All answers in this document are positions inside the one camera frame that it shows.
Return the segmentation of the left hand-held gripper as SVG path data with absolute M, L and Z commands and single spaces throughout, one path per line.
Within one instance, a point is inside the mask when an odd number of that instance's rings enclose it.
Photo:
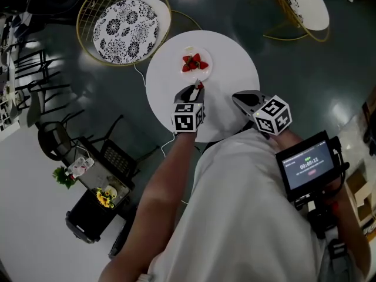
M 171 115 L 175 133 L 195 133 L 204 121 L 205 88 L 200 80 L 178 92 Z

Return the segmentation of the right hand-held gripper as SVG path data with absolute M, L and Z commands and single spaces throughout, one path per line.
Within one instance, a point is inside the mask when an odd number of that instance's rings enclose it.
M 290 107 L 279 96 L 267 96 L 259 90 L 243 90 L 232 95 L 232 101 L 258 131 L 279 135 L 293 122 Z

